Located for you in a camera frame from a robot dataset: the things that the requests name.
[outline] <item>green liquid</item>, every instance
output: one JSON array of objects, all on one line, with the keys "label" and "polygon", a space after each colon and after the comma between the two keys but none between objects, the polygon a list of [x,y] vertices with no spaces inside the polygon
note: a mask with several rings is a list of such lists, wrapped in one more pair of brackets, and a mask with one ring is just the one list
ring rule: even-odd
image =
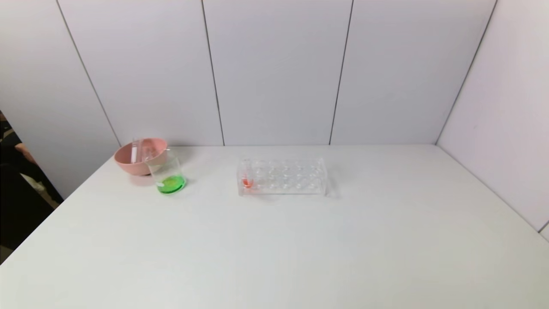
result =
[{"label": "green liquid", "polygon": [[177,175],[170,176],[162,181],[163,186],[157,185],[158,191],[163,194],[176,193],[185,186],[185,178]]}]

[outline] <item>glass beaker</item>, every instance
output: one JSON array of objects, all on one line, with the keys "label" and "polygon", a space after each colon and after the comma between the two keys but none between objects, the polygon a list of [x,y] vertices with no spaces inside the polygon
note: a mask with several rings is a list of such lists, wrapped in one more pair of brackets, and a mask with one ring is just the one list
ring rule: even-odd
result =
[{"label": "glass beaker", "polygon": [[186,180],[181,174],[179,159],[170,150],[166,150],[166,162],[164,164],[147,163],[147,166],[160,193],[172,194],[185,187]]}]

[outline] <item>person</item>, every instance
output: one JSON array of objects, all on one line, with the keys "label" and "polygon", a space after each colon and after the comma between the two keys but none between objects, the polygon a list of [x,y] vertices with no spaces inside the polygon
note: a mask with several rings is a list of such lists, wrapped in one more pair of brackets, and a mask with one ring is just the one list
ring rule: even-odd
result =
[{"label": "person", "polygon": [[9,164],[15,168],[18,173],[27,175],[33,178],[36,182],[41,182],[52,200],[57,203],[62,203],[63,198],[59,195],[59,192],[57,192],[52,183],[49,182],[49,179],[32,157],[29,149],[24,143],[21,142],[17,134],[11,129],[9,122],[7,122],[2,112],[0,112],[0,123],[2,129],[0,132],[0,137],[3,137],[0,142],[1,163]]}]

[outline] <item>hand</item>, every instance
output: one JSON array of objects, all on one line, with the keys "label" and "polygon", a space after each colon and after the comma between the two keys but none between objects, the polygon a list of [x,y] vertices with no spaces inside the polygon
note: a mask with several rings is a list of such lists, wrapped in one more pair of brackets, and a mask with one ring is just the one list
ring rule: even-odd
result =
[{"label": "hand", "polygon": [[17,151],[21,152],[21,153],[23,154],[23,156],[24,156],[27,160],[29,160],[29,162],[38,165],[38,164],[36,163],[36,161],[34,160],[34,158],[32,157],[30,151],[27,149],[27,146],[25,146],[25,144],[19,143],[19,144],[15,145],[15,149],[17,149]]}]

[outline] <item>white wall panel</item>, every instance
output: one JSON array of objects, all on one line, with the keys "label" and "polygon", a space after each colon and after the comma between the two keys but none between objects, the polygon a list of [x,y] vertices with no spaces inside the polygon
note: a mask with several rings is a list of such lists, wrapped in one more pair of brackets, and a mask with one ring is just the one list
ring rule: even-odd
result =
[{"label": "white wall panel", "polygon": [[333,144],[434,143],[495,0],[355,0]]},{"label": "white wall panel", "polygon": [[549,220],[549,2],[500,0],[438,145],[534,229]]},{"label": "white wall panel", "polygon": [[0,108],[63,197],[118,149],[55,1],[0,1]]},{"label": "white wall panel", "polygon": [[113,128],[223,145],[200,0],[60,0]]},{"label": "white wall panel", "polygon": [[208,0],[227,145],[329,142],[351,0]]},{"label": "white wall panel", "polygon": [[540,234],[545,239],[547,239],[547,241],[549,241],[549,228],[548,227],[545,227],[545,229],[541,230]]}]

